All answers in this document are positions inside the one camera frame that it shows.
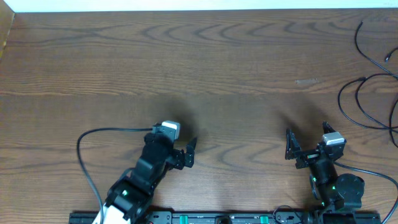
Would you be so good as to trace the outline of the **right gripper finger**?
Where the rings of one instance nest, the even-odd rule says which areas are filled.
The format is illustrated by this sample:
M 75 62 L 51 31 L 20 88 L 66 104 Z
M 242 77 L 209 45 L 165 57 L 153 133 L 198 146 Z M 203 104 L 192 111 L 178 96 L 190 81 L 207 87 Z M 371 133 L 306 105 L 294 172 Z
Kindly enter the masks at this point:
M 334 133 L 335 130 L 329 125 L 329 123 L 327 121 L 324 121 L 322 123 L 322 128 L 323 128 L 323 132 L 325 134 L 329 134 L 329 133 Z
M 285 159 L 291 160 L 298 158 L 301 153 L 301 147 L 299 145 L 299 142 L 295 138 L 295 134 L 292 132 L 291 129 L 286 130 L 286 139 L 287 139 L 287 144 L 285 150 Z

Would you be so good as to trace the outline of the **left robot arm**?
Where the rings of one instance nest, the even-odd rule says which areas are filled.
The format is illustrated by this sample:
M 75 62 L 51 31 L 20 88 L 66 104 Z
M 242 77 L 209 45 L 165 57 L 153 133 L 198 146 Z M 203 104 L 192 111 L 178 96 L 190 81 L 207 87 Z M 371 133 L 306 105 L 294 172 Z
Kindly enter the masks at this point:
M 108 190 L 103 211 L 93 223 L 136 223 L 142 220 L 152 203 L 155 188 L 172 169 L 194 165 L 197 138 L 185 150 L 174 148 L 174 141 L 163 133 L 144 136 L 145 145 L 131 175 L 117 180 Z

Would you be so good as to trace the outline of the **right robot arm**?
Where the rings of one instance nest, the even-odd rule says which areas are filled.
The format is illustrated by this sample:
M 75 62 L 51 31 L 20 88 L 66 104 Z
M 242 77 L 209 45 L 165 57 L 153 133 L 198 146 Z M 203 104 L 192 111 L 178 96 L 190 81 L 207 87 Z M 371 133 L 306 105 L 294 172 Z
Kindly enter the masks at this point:
M 286 130 L 286 160 L 296 160 L 297 169 L 310 169 L 310 185 L 322 206 L 305 212 L 303 223 L 357 223 L 356 210 L 361 208 L 364 180 L 354 174 L 339 175 L 335 162 L 343 156 L 346 139 L 326 121 L 322 140 L 315 149 L 303 150 L 291 129 Z

